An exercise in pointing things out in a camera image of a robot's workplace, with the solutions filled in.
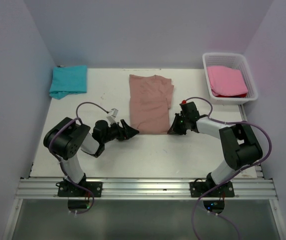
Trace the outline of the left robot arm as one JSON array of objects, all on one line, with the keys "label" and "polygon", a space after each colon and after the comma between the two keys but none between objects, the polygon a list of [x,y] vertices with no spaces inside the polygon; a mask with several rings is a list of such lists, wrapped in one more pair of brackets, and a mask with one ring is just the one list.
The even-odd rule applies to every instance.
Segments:
[{"label": "left robot arm", "polygon": [[108,123],[99,120],[90,132],[90,126],[76,122],[80,118],[64,118],[44,137],[43,145],[58,160],[64,178],[70,182],[69,190],[75,196],[82,196],[87,190],[87,184],[82,181],[85,172],[78,161],[79,150],[95,158],[105,150],[105,144],[113,141],[126,141],[139,134],[125,120]]}]

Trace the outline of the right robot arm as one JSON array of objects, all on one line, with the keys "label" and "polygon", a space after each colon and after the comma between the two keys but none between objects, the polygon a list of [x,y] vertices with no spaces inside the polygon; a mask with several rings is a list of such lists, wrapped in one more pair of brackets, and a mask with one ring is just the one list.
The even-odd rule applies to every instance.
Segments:
[{"label": "right robot arm", "polygon": [[220,123],[201,115],[194,102],[182,101],[180,113],[175,114],[173,124],[167,131],[169,135],[185,135],[187,131],[205,134],[217,138],[221,142],[223,161],[208,173],[205,181],[190,182],[192,197],[225,195],[233,197],[234,190],[231,179],[242,167],[251,166],[263,157],[262,148],[250,125],[244,122]]}]

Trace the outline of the dusty pink printed t-shirt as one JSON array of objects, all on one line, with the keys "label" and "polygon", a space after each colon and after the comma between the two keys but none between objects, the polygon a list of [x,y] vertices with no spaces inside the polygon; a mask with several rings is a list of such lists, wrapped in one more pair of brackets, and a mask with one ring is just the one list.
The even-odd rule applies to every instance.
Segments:
[{"label": "dusty pink printed t-shirt", "polygon": [[141,134],[162,135],[170,128],[169,109],[174,85],[160,75],[129,76],[130,124]]}]

